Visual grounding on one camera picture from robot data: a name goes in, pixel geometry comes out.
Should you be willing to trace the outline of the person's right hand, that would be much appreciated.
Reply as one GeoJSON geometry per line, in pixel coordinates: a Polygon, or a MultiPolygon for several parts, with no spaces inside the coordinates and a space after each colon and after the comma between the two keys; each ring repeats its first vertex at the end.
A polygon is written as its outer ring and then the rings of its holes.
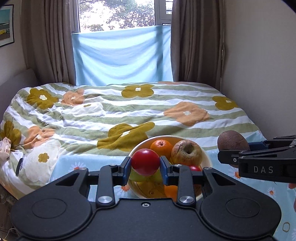
{"type": "Polygon", "coordinates": [[[289,189],[294,189],[294,188],[296,188],[296,184],[289,183],[288,187],[289,187],[289,189]]]}

